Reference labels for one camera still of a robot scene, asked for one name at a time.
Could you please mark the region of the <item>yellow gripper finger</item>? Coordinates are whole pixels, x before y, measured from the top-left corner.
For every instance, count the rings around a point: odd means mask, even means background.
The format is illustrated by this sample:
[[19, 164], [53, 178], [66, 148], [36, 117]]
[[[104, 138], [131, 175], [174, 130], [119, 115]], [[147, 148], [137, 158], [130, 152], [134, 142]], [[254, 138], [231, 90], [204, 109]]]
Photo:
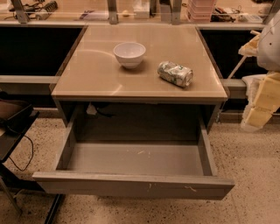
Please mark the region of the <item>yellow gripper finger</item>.
[[254, 30], [252, 30], [250, 33], [253, 34], [254, 37], [249, 42], [247, 42], [245, 45], [243, 45], [239, 49], [238, 53], [242, 56], [256, 57], [258, 42], [259, 42], [261, 33], [259, 31], [254, 31]]
[[263, 128], [280, 108], [280, 73], [267, 73], [262, 80], [253, 83], [248, 97], [241, 128], [254, 132]]

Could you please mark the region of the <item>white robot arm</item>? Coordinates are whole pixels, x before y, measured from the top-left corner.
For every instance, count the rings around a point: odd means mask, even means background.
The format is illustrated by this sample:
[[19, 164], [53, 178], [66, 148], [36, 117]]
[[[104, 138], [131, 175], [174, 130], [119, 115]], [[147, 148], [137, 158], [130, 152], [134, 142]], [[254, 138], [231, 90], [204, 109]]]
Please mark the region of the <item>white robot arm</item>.
[[238, 53], [255, 56], [257, 65], [268, 71], [260, 80], [252, 80], [242, 114], [241, 127], [253, 132], [262, 129], [280, 108], [280, 10]]

